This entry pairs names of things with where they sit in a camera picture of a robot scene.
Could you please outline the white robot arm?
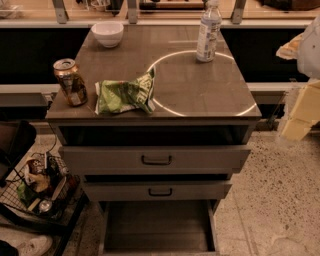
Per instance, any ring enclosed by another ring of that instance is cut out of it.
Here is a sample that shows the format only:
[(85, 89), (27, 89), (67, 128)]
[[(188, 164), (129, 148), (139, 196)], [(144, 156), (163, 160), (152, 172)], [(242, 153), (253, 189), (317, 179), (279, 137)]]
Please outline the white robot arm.
[(303, 33), (279, 47), (276, 56), (297, 61), (300, 73), (320, 79), (320, 16), (317, 16)]

